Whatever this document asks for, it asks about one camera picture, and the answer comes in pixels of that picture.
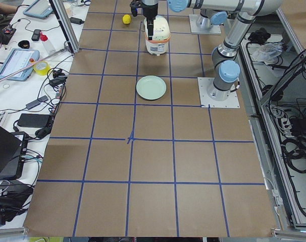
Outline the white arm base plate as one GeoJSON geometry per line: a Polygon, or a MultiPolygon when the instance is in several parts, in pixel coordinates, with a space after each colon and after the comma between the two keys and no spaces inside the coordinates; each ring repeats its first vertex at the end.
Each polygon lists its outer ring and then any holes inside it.
{"type": "Polygon", "coordinates": [[[198,79],[200,105],[203,108],[240,108],[235,85],[230,90],[220,91],[214,86],[214,78],[198,79]]]}

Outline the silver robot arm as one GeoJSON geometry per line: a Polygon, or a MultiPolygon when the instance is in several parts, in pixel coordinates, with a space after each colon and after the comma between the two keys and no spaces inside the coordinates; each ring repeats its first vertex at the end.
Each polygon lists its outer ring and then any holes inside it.
{"type": "Polygon", "coordinates": [[[217,13],[235,13],[236,17],[230,31],[222,44],[216,47],[212,53],[212,60],[215,68],[214,86],[217,90],[224,90],[224,87],[231,88],[236,79],[226,81],[221,77],[220,70],[224,63],[232,61],[230,71],[238,68],[235,62],[237,49],[239,48],[247,31],[257,16],[265,16],[273,13],[282,5],[282,1],[168,1],[168,7],[178,13],[186,8],[200,9],[210,15],[210,19],[217,13]]]}
{"type": "MultiPolygon", "coordinates": [[[[220,35],[220,25],[227,20],[225,11],[202,9],[199,15],[189,15],[190,30],[193,34],[220,35]]],[[[170,39],[171,33],[168,21],[162,16],[154,20],[153,34],[150,36],[148,25],[144,22],[145,38],[151,43],[163,43],[170,39]]]]}

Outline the rear arm base plate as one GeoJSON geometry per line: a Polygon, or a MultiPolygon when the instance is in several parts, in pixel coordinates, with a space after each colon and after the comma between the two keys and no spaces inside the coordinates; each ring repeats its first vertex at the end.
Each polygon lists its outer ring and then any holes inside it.
{"type": "Polygon", "coordinates": [[[219,25],[213,25],[210,20],[201,15],[189,15],[190,30],[192,34],[221,35],[219,25]]]}

